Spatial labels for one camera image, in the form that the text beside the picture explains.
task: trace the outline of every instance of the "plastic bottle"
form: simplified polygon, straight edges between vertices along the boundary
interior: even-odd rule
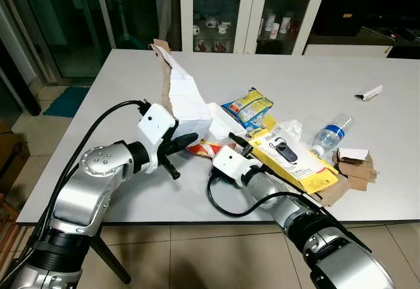
[[[324,155],[339,144],[346,132],[353,126],[354,118],[348,114],[339,114],[326,125],[314,138],[312,152],[318,157]]]

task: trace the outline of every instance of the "door frame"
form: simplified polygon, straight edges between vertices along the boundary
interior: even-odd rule
[[[263,16],[265,0],[253,0],[251,16],[249,18],[245,53],[255,54],[257,48],[258,30]],[[309,0],[304,18],[299,28],[298,36],[293,48],[292,55],[302,55],[310,30],[315,21],[316,13],[321,5],[321,0]]]
[[[192,52],[192,25],[194,17],[194,0],[180,0],[182,51]],[[252,0],[240,0],[238,23],[234,41],[234,54],[242,54],[247,37],[247,25],[251,14]]]

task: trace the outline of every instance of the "blue mat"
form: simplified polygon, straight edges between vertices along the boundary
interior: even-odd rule
[[[88,87],[68,87],[48,107],[44,115],[74,117],[88,91]]]

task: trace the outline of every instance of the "bottle cap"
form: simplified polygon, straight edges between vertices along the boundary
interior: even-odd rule
[[[324,155],[325,150],[320,145],[315,144],[314,146],[312,146],[312,152],[318,155],[319,158],[321,158]]]

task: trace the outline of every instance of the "white table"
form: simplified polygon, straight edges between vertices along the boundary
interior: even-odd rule
[[[420,63],[382,58],[331,58],[262,55],[173,53],[196,79],[207,102],[224,102],[250,87],[274,101],[278,120],[303,123],[308,141],[340,112],[352,114],[353,128],[342,146],[368,148],[379,171],[366,192],[348,191],[332,208],[341,221],[420,219],[419,92]],[[35,223],[47,204],[64,165],[94,120],[107,108],[129,99],[159,102],[162,73],[153,52],[113,50],[79,111],[31,193],[18,222]],[[370,102],[353,95],[383,84]],[[135,106],[120,109],[104,121],[86,148],[124,139],[136,140],[139,114]],[[221,215],[207,201],[205,185],[211,162],[187,152],[171,161],[181,173],[173,181],[160,167],[135,175],[112,198],[106,223],[220,223],[237,221]],[[248,207],[240,190],[214,187],[215,198],[232,211]],[[242,221],[270,221],[259,210]]]

